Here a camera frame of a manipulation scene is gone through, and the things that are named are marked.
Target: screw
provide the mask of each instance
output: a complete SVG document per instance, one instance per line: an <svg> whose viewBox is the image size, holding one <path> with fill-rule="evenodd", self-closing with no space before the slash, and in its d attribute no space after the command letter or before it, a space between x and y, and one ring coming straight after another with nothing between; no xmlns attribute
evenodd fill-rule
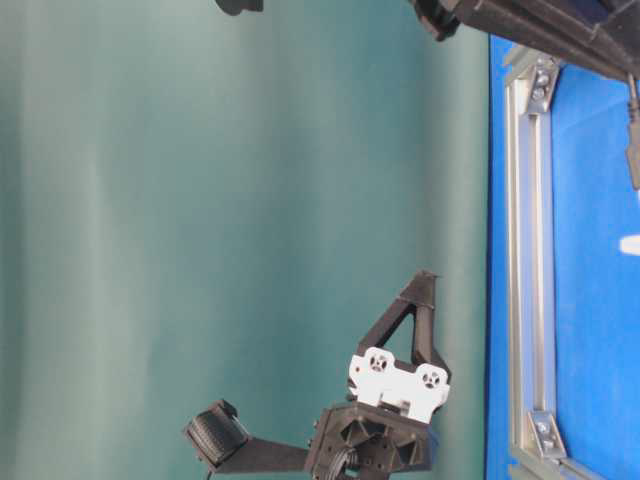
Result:
<svg viewBox="0 0 640 480"><path fill-rule="evenodd" d="M549 82L551 81L551 78L549 77L549 74L541 71L538 72L538 78L536 78L536 85L538 85L539 87L546 87L547 85L549 85Z"/></svg>
<svg viewBox="0 0 640 480"><path fill-rule="evenodd" d="M544 422L537 422L536 428L538 429L538 432L540 432L543 435L549 433L549 425L547 425Z"/></svg>
<svg viewBox="0 0 640 480"><path fill-rule="evenodd" d="M533 93L531 94L531 98L533 98L534 101L539 102L544 98L545 94L546 93L544 91L544 88L534 88Z"/></svg>

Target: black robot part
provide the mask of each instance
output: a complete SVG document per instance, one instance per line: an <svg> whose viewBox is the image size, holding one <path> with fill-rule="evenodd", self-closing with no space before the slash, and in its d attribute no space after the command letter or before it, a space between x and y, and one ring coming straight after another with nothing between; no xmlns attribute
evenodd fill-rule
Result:
<svg viewBox="0 0 640 480"><path fill-rule="evenodd" d="M434 274L419 271L364 336L356 354L384 346L400 323L413 316L412 362L401 362L400 368L413 372L421 363L435 362L449 372L433 347L435 281ZM386 480L392 473L430 470L437 446L427 423L357 401L325 409L314 424L308 450L253 437L237 417L236 409L220 400L184 429L209 474L305 471L312 480Z"/></svg>
<svg viewBox="0 0 640 480"><path fill-rule="evenodd" d="M415 372L418 365L430 363L443 368L451 379L451 370L433 345L436 279L437 276L429 271L418 272L360 340L356 353L364 355L369 347L384 347L402 322L413 319L411 363L396 360L396 367Z"/></svg>
<svg viewBox="0 0 640 480"><path fill-rule="evenodd" d="M243 10L261 12L264 9L262 0L216 0L220 9L227 15L239 15Z"/></svg>

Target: blue panel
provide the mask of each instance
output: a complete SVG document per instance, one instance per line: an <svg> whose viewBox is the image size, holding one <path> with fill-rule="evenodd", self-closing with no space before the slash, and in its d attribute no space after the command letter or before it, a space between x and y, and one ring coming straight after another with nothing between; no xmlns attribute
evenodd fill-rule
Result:
<svg viewBox="0 0 640 480"><path fill-rule="evenodd" d="M505 178L504 76L502 61L511 42L491 39L491 191L489 399L487 414L488 479L507 479L509 408L507 348L507 216Z"/></svg>
<svg viewBox="0 0 640 480"><path fill-rule="evenodd" d="M572 457L610 479L640 478L640 232L630 186L627 92L576 67L553 106L558 420Z"/></svg>

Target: teal backdrop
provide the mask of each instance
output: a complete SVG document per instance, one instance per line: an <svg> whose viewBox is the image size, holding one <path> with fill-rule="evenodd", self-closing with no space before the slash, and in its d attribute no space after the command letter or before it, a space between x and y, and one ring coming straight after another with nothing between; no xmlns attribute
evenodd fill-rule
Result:
<svg viewBox="0 0 640 480"><path fill-rule="evenodd" d="M487 59L401 1L4 0L0 477L201 478L220 397L305 445L426 267L454 377L413 477L482 478Z"/></svg>

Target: black 3d-printed part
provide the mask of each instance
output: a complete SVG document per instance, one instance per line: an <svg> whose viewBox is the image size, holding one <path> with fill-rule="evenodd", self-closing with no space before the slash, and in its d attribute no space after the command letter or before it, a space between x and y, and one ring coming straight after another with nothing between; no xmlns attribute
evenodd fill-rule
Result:
<svg viewBox="0 0 640 480"><path fill-rule="evenodd" d="M211 469L217 468L249 440L234 420L236 413L229 403L219 400L193 418L184 429L198 457Z"/></svg>
<svg viewBox="0 0 640 480"><path fill-rule="evenodd" d="M216 0L216 3L227 15L239 15L243 10L261 12L264 9L263 0Z"/></svg>
<svg viewBox="0 0 640 480"><path fill-rule="evenodd" d="M437 276L426 270L415 274L395 301L387 308L358 344L357 354L364 355L369 347L384 347L400 324L407 318L413 319L413 342L411 364L395 361L397 368L415 372L416 367L430 363L447 372L451 382L451 370L433 345L433 322L436 304Z"/></svg>
<svg viewBox="0 0 640 480"><path fill-rule="evenodd" d="M431 470L437 441L429 426L397 413L351 402L325 410L305 470L313 480L386 479L391 473Z"/></svg>

